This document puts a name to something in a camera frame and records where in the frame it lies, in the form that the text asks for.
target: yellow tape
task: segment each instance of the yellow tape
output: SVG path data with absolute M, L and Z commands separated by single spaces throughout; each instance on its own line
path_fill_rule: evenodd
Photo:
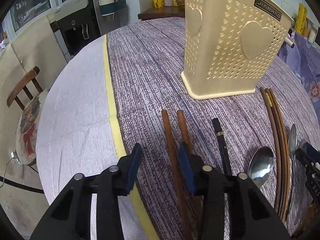
M 104 67 L 104 75 L 105 75 L 108 105 L 109 105 L 109 122 L 111 125 L 112 136 L 113 136 L 113 141 L 115 144 L 117 156 L 118 158 L 121 158 L 122 156 L 126 155 L 126 152 L 124 149 L 124 144 L 122 141 L 122 136 L 120 131 L 120 125 L 117 118 L 116 101 L 113 93 L 110 66 L 109 66 L 107 35 L 103 36 L 103 67 Z M 130 199 L 138 215 L 142 228 L 146 233 L 148 239 L 159 240 L 156 230 L 154 229 L 151 223 L 151 220 L 147 214 L 147 211 L 143 205 L 143 202 L 140 198 L 136 185 L 134 185 L 133 190 L 130 192 Z

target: spoon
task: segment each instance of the spoon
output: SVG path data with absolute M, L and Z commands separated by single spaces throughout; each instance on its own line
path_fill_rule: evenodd
M 289 195 L 289 203 L 288 203 L 287 211 L 285 214 L 285 221 L 287 220 L 288 215 L 290 213 L 291 204 L 292 204 L 292 194 L 294 192 L 294 180 L 295 180 L 294 177 L 295 177 L 295 167 L 296 167 L 295 154 L 296 154 L 296 150 L 298 148 L 297 128 L 296 128 L 295 124 L 292 125 L 291 130 L 290 130 L 289 140 L 288 140 L 288 148 L 289 148 L 289 157 L 292 162 L 292 165 L 291 165 L 292 176 L 291 176 L 291 190 L 290 190 L 290 195 Z
M 306 140 L 302 139 L 299 143 L 299 148 L 304 151 L 305 153 L 307 153 L 307 144 L 306 144 Z
M 261 147 L 253 155 L 249 163 L 248 175 L 259 189 L 271 174 L 273 162 L 272 150 L 267 146 Z

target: heart pattern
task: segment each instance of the heart pattern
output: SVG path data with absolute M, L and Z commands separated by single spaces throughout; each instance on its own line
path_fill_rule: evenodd
M 202 25 L 202 12 L 198 8 L 192 8 L 188 6 L 186 8 L 186 27 L 187 30 L 191 33 L 191 35 L 196 35 L 201 28 Z
M 247 59 L 252 59 L 268 49 L 273 40 L 270 28 L 262 28 L 256 21 L 249 21 L 241 32 L 241 46 Z

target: chopstick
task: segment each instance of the chopstick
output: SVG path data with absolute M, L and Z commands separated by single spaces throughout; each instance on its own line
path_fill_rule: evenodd
M 191 233 L 192 226 L 191 226 L 191 222 L 189 220 L 188 211 L 187 211 L 187 201 L 184 197 L 182 183 L 181 183 L 183 176 L 178 167 L 177 147 L 172 135 L 172 128 L 170 125 L 170 120 L 169 120 L 167 110 L 163 109 L 161 111 L 161 115 L 162 115 L 162 120 L 164 125 L 164 134 L 167 142 L 169 158 L 171 163 L 174 190 L 177 196 L 179 213 L 182 219 L 184 239 L 193 240 L 192 233 Z
M 226 142 L 224 140 L 223 131 L 218 118 L 212 119 L 212 124 L 214 128 L 214 132 L 217 137 L 219 151 L 222 159 L 223 172 L 227 175 L 232 176 L 231 164 L 229 159 L 229 154 L 226 146 Z
M 260 92 L 261 92 L 263 101 L 264 101 L 266 108 L 267 108 L 267 112 L 268 112 L 268 116 L 269 116 L 269 120 L 270 120 L 270 124 L 271 124 L 271 129 L 272 129 L 272 134 L 273 134 L 273 140 L 274 140 L 275 149 L 276 149 L 276 167 L 277 167 L 277 171 L 276 171 L 276 197 L 275 197 L 275 203 L 274 203 L 273 208 L 276 212 L 278 212 L 281 193 L 282 193 L 282 188 L 281 188 L 282 187 L 281 154 L 280 154 L 279 138 L 278 138 L 278 134 L 277 134 L 277 130 L 276 130 L 276 123 L 273 118 L 273 114 L 272 114 L 272 110 L 271 110 L 271 107 L 272 107 L 271 100 L 270 100 L 268 94 L 265 92 L 263 87 L 260 87 Z
M 273 118 L 275 119 L 276 123 L 276 129 L 277 129 L 277 135 L 279 138 L 279 146 L 280 146 L 280 159 L 281 159 L 281 198 L 280 198 L 280 205 L 277 210 L 277 213 L 280 217 L 282 218 L 283 214 L 283 206 L 284 206 L 284 198 L 285 198 L 285 191 L 287 188 L 287 172 L 286 172 L 286 158 L 285 158 L 285 146 L 284 146 L 284 139 L 283 139 L 283 134 L 282 134 L 282 127 L 280 124 L 280 118 L 278 115 L 278 111 L 276 110 L 275 103 L 273 100 L 273 97 L 271 96 L 271 93 L 268 88 L 265 89 L 265 92 L 267 93 L 268 97 L 270 98 L 272 107 L 272 114 Z
M 178 120 L 179 120 L 179 127 L 180 127 L 180 131 L 181 131 L 182 140 L 188 145 L 189 152 L 190 152 L 190 154 L 192 154 L 192 152 L 193 152 L 192 144 L 191 144 L 191 140 L 190 140 L 190 136 L 189 136 L 189 132 L 188 132 L 188 128 L 187 128 L 186 118 L 184 116 L 183 111 L 182 110 L 178 110 L 177 111 L 177 116 L 178 116 Z M 195 214 L 196 214 L 196 220 L 197 220 L 197 228 L 199 228 L 200 225 L 201 225 L 201 217 L 202 217 L 201 198 L 200 197 L 191 196 L 191 199 L 192 199 L 192 202 L 193 202 L 193 206 L 195 208 Z
M 278 103 L 276 101 L 276 97 L 272 91 L 272 89 L 269 89 L 268 91 L 269 96 L 271 101 L 273 101 L 273 105 L 275 107 L 275 110 L 277 112 L 277 115 L 279 117 L 279 126 L 281 128 L 280 130 L 280 137 L 283 143 L 283 154 L 282 154 L 282 158 L 284 160 L 284 165 L 282 165 L 282 167 L 284 167 L 283 172 L 285 172 L 285 181 L 284 181 L 284 188 L 283 188 L 283 192 L 282 192 L 282 200 L 281 200 L 281 208 L 280 208 L 280 219 L 282 220 L 282 222 L 284 222 L 285 220 L 285 213 L 288 207 L 288 202 L 289 202 L 289 192 L 290 192 L 290 184 L 289 184 L 289 179 L 290 179 L 290 166 L 289 166 L 289 149 L 288 149 L 288 139 L 285 133 L 285 129 L 284 129 L 284 123 L 283 123 L 283 119 L 282 119 L 282 115 L 278 106 Z

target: metal screw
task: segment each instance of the metal screw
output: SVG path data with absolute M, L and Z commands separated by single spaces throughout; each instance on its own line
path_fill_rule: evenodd
M 77 173 L 77 174 L 74 176 L 74 179 L 75 179 L 75 180 L 81 180 L 83 177 L 84 177 L 84 175 L 83 175 L 82 173 Z
M 119 168 L 118 168 L 118 166 L 116 166 L 116 165 L 113 165 L 113 166 L 111 166 L 110 168 L 109 168 L 109 171 L 110 172 L 116 172 L 116 171 L 118 171 L 119 170 Z
M 212 171 L 212 167 L 210 165 L 205 165 L 202 167 L 202 170 L 204 171 Z
M 241 172 L 241 173 L 238 174 L 238 177 L 239 177 L 240 179 L 247 179 L 247 178 L 248 178 L 248 175 L 245 174 L 245 173 L 243 173 L 243 172 Z

